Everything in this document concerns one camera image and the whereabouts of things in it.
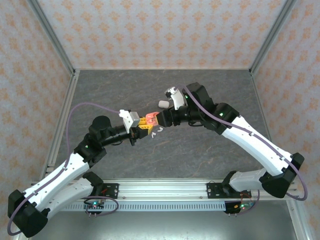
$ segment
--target table surface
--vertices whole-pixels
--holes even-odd
[[[260,201],[251,212],[59,212],[32,240],[296,240],[286,201]]]
[[[71,107],[93,102],[114,110],[131,109],[144,116],[160,112],[164,92],[179,84],[204,85],[215,103],[230,104],[262,135],[267,136],[258,99],[248,70],[81,70]],[[83,106],[72,115],[70,146],[74,149],[97,116],[105,115],[113,127],[122,119],[94,106]],[[107,155],[91,171],[110,178],[212,178],[223,179],[230,171],[261,169],[252,156],[232,141],[204,127],[180,126],[153,132],[131,146],[128,140],[107,146]],[[56,166],[67,156],[65,133]]]

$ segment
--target orange object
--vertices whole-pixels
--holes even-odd
[[[157,117],[156,117],[156,115],[158,113],[159,112],[155,111],[155,112],[151,112],[151,113],[148,113],[147,115],[145,115],[146,124],[153,125],[153,126],[159,125],[158,121],[157,121]]]

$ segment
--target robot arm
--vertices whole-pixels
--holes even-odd
[[[185,89],[182,93],[177,91],[172,94],[172,89],[175,89],[175,87],[169,88],[167,92],[165,92],[165,95],[173,100],[174,98],[180,99],[181,97],[177,95],[182,95],[186,103],[181,104],[180,102],[179,106],[175,106],[177,101],[173,101],[174,106],[160,112],[156,116],[159,125],[170,127],[172,125],[178,126],[183,122],[187,122],[189,125],[200,122],[208,130],[215,131],[217,134],[238,144],[264,167],[258,171],[230,172],[224,179],[221,187],[221,190],[225,193],[241,192],[248,189],[264,189],[274,197],[283,198],[296,176],[295,171],[284,161],[284,158],[299,169],[304,161],[304,157],[299,153],[290,154],[274,145],[250,126],[244,117],[230,105],[226,103],[214,103],[209,97],[205,87],[199,83],[189,84],[187,88],[206,111],[219,120],[222,120],[222,122],[224,121],[238,127],[223,124],[220,121],[210,118],[196,105]],[[263,142],[257,140],[257,136],[259,136]],[[269,146],[276,149],[282,157],[279,157]]]
[[[89,127],[89,133],[66,160],[67,165],[65,161],[39,183],[24,192],[15,190],[9,195],[9,218],[25,201],[15,214],[13,222],[26,237],[37,234],[45,227],[48,219],[74,201],[87,196],[101,195],[103,180],[93,172],[87,171],[107,154],[105,146],[125,139],[129,139],[134,146],[137,139],[142,139],[150,133],[149,129],[138,126],[140,118],[136,112],[121,110],[119,115],[123,118],[123,125],[116,127],[111,126],[108,117],[96,117]],[[84,175],[80,180],[66,187],[82,174]]]
[[[249,133],[210,118],[191,100],[185,90],[181,93],[175,87],[165,92],[166,96],[173,100],[174,106],[156,116],[159,125],[170,127],[178,126],[183,122],[190,125],[200,122],[208,130],[215,131],[238,144],[264,166],[263,169],[257,171],[231,171],[222,183],[217,183],[216,191],[220,191],[219,194],[224,193],[227,198],[237,198],[234,197],[234,193],[264,189],[272,196],[283,198],[296,172],[282,158],[286,158],[299,169],[304,157],[299,153],[291,155],[268,141],[230,105],[214,103],[204,86],[196,82],[189,84],[187,89],[192,94],[192,98],[195,98],[204,108],[204,111],[225,123],[245,128],[249,130]],[[125,139],[129,139],[131,145],[134,146],[137,139],[142,139],[151,132],[151,127],[144,125],[145,123],[142,122],[145,120],[141,120],[136,112],[120,110],[119,116],[123,118],[123,125],[116,127],[111,126],[108,117],[96,117],[89,127],[89,133],[85,135],[83,141],[74,149],[66,162],[24,192],[15,190],[10,194],[8,217],[13,219],[26,237],[32,237],[41,231],[48,219],[75,200],[100,195],[102,179],[93,172],[85,172],[107,154],[105,146]],[[254,136],[259,136],[265,143],[258,141]],[[277,149],[283,157],[279,157],[266,143]],[[83,173],[85,174],[80,180],[65,188],[74,178]]]

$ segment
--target patterned wallpaper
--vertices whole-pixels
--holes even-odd
[[[320,4],[298,0],[255,81],[273,141],[305,157],[309,225],[320,236]]]
[[[248,69],[285,0],[39,0],[73,67]]]
[[[0,1],[1,239],[9,194],[39,179],[69,78],[27,1]]]

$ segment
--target perforated metal strip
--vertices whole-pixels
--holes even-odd
[[[84,211],[86,205],[82,202],[70,204],[62,211],[80,212]],[[90,209],[90,211],[111,211],[115,208],[113,202],[105,202],[104,209]],[[134,201],[119,202],[119,212],[191,212],[191,211],[225,211],[224,201]]]

